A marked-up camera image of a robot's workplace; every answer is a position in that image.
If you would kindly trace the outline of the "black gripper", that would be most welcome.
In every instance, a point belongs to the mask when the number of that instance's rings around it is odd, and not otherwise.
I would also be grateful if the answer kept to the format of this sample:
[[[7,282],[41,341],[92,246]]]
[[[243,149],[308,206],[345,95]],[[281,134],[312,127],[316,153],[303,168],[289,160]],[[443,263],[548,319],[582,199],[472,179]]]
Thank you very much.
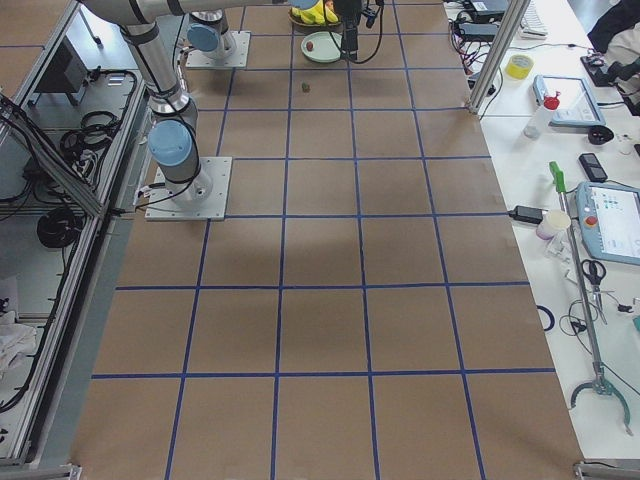
[[[345,29],[342,33],[344,56],[358,55],[358,25],[361,17],[360,0],[334,0],[334,11],[340,17]]]

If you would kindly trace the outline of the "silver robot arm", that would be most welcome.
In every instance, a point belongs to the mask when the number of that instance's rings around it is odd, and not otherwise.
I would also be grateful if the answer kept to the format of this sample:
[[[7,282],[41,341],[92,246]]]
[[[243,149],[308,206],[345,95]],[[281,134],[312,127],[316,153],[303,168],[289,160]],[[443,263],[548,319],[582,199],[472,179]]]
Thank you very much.
[[[302,8],[290,1],[289,16],[294,22],[312,27],[328,27],[342,21],[357,27],[363,9],[362,1],[302,1]],[[187,40],[195,50],[216,60],[235,53],[236,38],[224,10],[193,12],[189,18]]]
[[[156,124],[148,135],[148,149],[164,175],[170,199],[199,199],[210,181],[202,172],[196,141],[197,108],[181,85],[173,61],[160,38],[157,19],[222,12],[227,8],[260,6],[260,1],[85,1],[101,20],[119,27],[137,64]]]

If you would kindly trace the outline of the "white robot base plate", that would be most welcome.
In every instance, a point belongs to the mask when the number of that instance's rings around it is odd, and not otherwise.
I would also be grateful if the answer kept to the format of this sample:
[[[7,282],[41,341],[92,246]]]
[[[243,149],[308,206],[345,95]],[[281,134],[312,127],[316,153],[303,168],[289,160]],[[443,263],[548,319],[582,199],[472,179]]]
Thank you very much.
[[[245,68],[251,39],[249,31],[228,30],[220,34],[208,28],[191,28],[187,34],[191,51],[186,67],[190,69],[228,70]]]
[[[145,210],[148,221],[223,221],[225,219],[231,179],[231,157],[201,157],[199,175],[182,191],[183,186],[167,183],[159,167],[155,183],[164,186],[151,191],[151,206]]]

